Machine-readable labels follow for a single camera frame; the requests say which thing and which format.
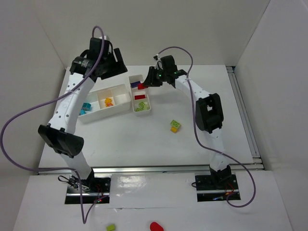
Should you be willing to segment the red square lego brick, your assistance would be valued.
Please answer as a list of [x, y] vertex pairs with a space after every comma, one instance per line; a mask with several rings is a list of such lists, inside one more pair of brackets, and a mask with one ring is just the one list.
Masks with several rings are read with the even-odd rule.
[[138, 88], [139, 90], [142, 90], [142, 89], [144, 89], [144, 85], [141, 83], [141, 84], [139, 84], [139, 85], [137, 86], [137, 88]]

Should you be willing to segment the purple lego brick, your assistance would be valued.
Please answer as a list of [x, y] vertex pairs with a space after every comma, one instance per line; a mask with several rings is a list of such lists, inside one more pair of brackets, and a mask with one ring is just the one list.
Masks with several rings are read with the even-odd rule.
[[140, 83], [141, 83], [140, 81], [132, 82], [130, 86], [131, 88], [137, 88]]

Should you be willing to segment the lime lego brick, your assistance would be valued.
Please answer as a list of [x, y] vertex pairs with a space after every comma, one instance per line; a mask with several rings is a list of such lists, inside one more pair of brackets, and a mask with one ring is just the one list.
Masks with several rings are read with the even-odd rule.
[[135, 104], [135, 112], [140, 112], [140, 111], [147, 111], [150, 110], [150, 106], [148, 102], [140, 102], [138, 104]]

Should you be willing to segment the yellow oval lego piece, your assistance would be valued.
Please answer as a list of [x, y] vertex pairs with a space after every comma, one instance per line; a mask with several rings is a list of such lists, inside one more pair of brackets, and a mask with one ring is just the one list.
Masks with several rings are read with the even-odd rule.
[[113, 99], [112, 99], [112, 98], [106, 98], [106, 99], [104, 100], [104, 104], [105, 104], [105, 107], [114, 106]]

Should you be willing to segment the lime and yellow lego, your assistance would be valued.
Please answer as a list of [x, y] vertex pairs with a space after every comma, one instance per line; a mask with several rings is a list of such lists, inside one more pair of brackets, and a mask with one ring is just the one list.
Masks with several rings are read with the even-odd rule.
[[170, 122], [170, 125], [171, 125], [170, 130], [171, 130], [173, 133], [177, 133], [177, 131], [178, 131], [179, 128], [181, 127], [181, 123], [179, 123], [179, 122], [176, 121], [176, 120], [172, 120], [172, 121]]

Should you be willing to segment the teal arched lego brick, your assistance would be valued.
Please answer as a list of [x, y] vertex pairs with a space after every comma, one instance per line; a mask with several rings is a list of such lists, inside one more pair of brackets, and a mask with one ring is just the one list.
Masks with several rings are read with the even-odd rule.
[[82, 108], [83, 111], [91, 111], [91, 104], [90, 103], [83, 103]]

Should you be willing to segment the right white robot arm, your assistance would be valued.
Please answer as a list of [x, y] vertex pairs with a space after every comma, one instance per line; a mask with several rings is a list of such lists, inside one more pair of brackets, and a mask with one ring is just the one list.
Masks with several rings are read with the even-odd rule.
[[217, 93], [202, 89], [189, 77], [187, 72], [179, 70], [173, 56], [154, 56], [155, 66], [150, 66], [144, 87], [160, 87], [168, 83], [192, 101], [193, 126], [205, 136], [206, 149], [210, 151], [210, 182], [218, 189], [224, 187], [231, 178], [231, 167], [223, 155], [222, 123], [224, 120], [221, 99]]

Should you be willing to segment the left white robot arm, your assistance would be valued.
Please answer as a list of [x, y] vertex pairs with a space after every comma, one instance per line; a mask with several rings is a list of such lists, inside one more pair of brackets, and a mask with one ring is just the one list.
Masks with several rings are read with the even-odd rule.
[[72, 178], [91, 188], [99, 180], [82, 153], [84, 139], [75, 135], [77, 119], [96, 80], [120, 75], [127, 72], [127, 68], [120, 50], [113, 48], [110, 39], [103, 36], [90, 39], [89, 49], [73, 60], [69, 72], [64, 98], [50, 121], [39, 126], [38, 133], [64, 159]]

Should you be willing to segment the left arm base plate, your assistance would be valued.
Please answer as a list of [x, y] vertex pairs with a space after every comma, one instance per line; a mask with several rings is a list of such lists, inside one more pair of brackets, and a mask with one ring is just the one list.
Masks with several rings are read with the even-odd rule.
[[93, 204], [96, 200], [98, 204], [108, 204], [110, 201], [110, 177], [96, 178], [94, 184], [91, 186], [80, 185], [78, 180], [73, 176], [67, 178], [60, 175], [58, 176], [58, 180], [67, 184], [66, 205], [80, 204], [80, 192], [82, 192], [84, 204]]

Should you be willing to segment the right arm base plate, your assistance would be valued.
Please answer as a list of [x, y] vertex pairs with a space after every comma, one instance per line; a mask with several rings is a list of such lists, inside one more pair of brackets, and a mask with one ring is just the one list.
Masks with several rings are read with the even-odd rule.
[[241, 199], [235, 174], [220, 184], [214, 184], [210, 175], [196, 175], [191, 186], [196, 189], [198, 202], [226, 201], [227, 196], [230, 201]]

